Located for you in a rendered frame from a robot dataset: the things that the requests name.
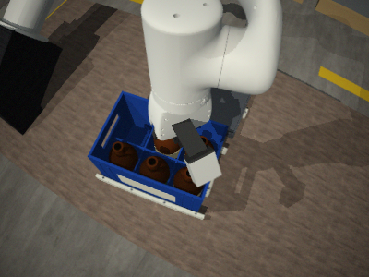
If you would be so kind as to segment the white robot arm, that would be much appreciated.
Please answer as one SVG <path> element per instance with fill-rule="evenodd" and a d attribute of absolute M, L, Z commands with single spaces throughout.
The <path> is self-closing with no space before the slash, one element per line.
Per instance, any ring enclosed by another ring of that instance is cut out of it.
<path fill-rule="evenodd" d="M 222 23 L 220 0 L 143 1 L 150 84 L 162 109 L 193 113 L 208 101 L 211 88 L 252 95 L 269 90 L 280 60 L 281 1 L 237 1 L 246 15 L 244 28 Z M 0 25 L 48 42 L 40 31 L 53 2 L 10 0 Z M 205 145 L 192 121 L 172 128 L 186 152 L 184 161 L 196 186 L 219 177 L 215 151 Z"/>

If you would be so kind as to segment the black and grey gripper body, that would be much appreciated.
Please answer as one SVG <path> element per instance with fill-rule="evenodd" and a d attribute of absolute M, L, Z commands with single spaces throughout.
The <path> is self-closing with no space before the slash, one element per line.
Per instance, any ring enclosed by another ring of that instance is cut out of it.
<path fill-rule="evenodd" d="M 154 125 L 155 133 L 159 140 L 167 140 L 176 137 L 172 125 L 187 119 L 192 121 L 195 128 L 205 125 L 211 117 L 211 111 L 211 94 L 208 101 L 192 114 L 174 114 L 168 112 L 162 109 L 155 100 L 153 100 L 152 91 L 149 96 L 149 121 L 151 125 Z"/>

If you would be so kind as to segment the blue crate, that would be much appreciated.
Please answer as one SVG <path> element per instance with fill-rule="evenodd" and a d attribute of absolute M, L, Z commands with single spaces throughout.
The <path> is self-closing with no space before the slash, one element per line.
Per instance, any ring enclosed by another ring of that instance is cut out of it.
<path fill-rule="evenodd" d="M 152 136 L 154 125 L 151 125 L 149 122 L 148 104 L 149 99 L 138 97 L 124 106 L 113 117 L 101 138 L 97 161 L 98 169 L 104 176 L 114 181 L 153 197 L 198 212 L 210 181 L 204 184 L 200 197 L 173 187 L 175 174 L 181 168 L 186 167 L 184 159 L 185 149 L 180 149 L 177 159 L 155 151 Z M 113 129 L 102 146 L 101 144 L 117 115 L 118 118 Z M 228 127 L 209 119 L 205 125 L 196 128 L 200 136 L 206 137 L 212 143 L 217 159 L 219 158 Z M 109 162 L 109 152 L 116 141 L 129 143 L 136 149 L 139 159 L 133 171 L 134 173 Z M 168 163 L 170 177 L 166 185 L 139 174 L 140 165 L 150 156 L 159 156 Z"/>

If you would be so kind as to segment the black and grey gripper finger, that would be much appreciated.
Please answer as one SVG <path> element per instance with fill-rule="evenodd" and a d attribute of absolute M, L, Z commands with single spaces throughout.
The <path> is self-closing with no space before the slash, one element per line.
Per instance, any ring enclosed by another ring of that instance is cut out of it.
<path fill-rule="evenodd" d="M 157 136 L 156 136 L 156 133 L 155 133 L 155 129 L 154 128 L 153 128 L 152 136 L 154 137 L 155 140 L 158 139 Z M 183 147 L 182 144 L 181 144 L 181 142 L 180 142 L 180 140 L 179 140 L 179 138 L 177 138 L 177 136 L 173 138 L 173 142 L 175 144 L 178 143 L 178 145 L 179 145 L 180 148 Z"/>

